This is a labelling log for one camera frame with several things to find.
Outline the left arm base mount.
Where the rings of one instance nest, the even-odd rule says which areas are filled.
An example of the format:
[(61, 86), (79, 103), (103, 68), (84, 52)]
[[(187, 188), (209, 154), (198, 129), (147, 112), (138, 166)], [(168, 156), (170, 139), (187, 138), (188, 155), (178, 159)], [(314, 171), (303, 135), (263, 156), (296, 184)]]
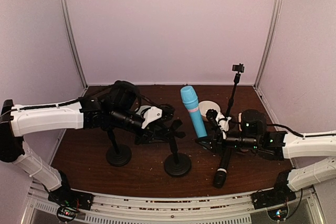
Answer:
[(56, 217), (61, 223), (73, 221), (80, 210), (90, 210), (94, 195), (71, 189), (67, 176), (60, 171), (61, 186), (56, 190), (48, 190), (48, 200), (55, 202), (59, 207)]

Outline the blue toy microphone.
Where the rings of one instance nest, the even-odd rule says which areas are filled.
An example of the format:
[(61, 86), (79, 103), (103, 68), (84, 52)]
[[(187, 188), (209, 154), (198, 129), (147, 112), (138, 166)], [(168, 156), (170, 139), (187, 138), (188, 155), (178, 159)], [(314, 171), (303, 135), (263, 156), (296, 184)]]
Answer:
[(196, 91), (192, 86), (184, 86), (180, 90), (181, 99), (186, 107), (186, 109), (189, 112), (189, 115), (191, 117), (194, 130), (196, 132), (196, 135), (198, 138), (206, 137), (207, 132), (205, 129), (205, 125), (199, 110), (199, 102), (198, 102), (198, 96), (196, 94)]

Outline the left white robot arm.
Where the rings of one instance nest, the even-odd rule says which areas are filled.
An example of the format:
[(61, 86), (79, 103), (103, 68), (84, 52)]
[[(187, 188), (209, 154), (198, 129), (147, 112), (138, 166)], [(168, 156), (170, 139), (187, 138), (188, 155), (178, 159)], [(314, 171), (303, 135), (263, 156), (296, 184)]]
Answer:
[(142, 95), (135, 85), (117, 80), (114, 84), (67, 102), (14, 105), (11, 99), (1, 111), (1, 161), (13, 163), (39, 180), (47, 191), (69, 189), (61, 172), (49, 166), (27, 144), (24, 135), (58, 129), (111, 130), (134, 133), (147, 142), (154, 129), (165, 128), (174, 116), (169, 104), (157, 104)]

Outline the short black microphone stand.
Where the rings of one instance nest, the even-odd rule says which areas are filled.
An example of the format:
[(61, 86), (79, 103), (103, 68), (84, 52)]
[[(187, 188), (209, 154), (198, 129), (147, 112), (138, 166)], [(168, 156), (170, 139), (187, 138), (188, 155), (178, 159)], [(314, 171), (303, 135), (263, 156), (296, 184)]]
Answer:
[(106, 160), (111, 166), (121, 167), (129, 163), (132, 157), (131, 149), (124, 144), (118, 144), (113, 130), (107, 132), (111, 146), (106, 152)]

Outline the black handheld microphone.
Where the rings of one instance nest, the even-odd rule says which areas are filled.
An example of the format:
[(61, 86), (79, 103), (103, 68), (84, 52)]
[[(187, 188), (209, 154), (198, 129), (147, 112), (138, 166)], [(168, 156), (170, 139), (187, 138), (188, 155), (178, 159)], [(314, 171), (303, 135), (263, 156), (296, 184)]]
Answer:
[(219, 167), (213, 179), (213, 186), (215, 188), (218, 188), (218, 189), (222, 188), (226, 181), (227, 170), (228, 170), (231, 154), (232, 154), (232, 150), (230, 148), (225, 149), (222, 159), (220, 161)]

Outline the tall black microphone stand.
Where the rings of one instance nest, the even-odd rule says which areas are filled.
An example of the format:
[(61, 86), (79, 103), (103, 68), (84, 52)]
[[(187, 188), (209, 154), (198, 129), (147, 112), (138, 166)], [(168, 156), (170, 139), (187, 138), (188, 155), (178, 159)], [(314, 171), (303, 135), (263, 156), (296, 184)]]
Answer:
[(189, 173), (192, 168), (191, 159), (183, 153), (179, 153), (176, 138), (184, 138), (184, 132), (178, 132), (177, 129), (182, 125), (180, 119), (174, 120), (170, 127), (165, 129), (165, 137), (169, 143), (171, 155), (164, 161), (164, 170), (171, 177), (183, 177)]

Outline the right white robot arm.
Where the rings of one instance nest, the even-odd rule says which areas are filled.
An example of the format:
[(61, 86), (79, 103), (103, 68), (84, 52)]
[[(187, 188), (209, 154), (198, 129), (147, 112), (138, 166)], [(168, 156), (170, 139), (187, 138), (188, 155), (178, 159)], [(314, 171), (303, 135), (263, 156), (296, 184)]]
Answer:
[(196, 139), (196, 143), (222, 157), (213, 179), (215, 188), (222, 188), (232, 150), (251, 150), (269, 161), (283, 161), (296, 157), (324, 157), (303, 168), (279, 173), (274, 189), (299, 191), (305, 187), (335, 178), (335, 131), (298, 133), (287, 126), (281, 131), (268, 131), (263, 113), (249, 109), (240, 113), (236, 131), (229, 128), (232, 119), (210, 109), (206, 117), (214, 134)]

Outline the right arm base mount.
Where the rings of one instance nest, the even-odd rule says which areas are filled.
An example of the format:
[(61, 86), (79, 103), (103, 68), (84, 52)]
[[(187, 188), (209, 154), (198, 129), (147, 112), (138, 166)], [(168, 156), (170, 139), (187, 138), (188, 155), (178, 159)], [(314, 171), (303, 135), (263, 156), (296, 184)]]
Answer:
[(288, 187), (290, 170), (278, 174), (272, 189), (258, 190), (251, 195), (254, 209), (269, 208), (268, 217), (273, 221), (285, 221), (289, 218), (288, 203), (296, 199), (296, 193)]

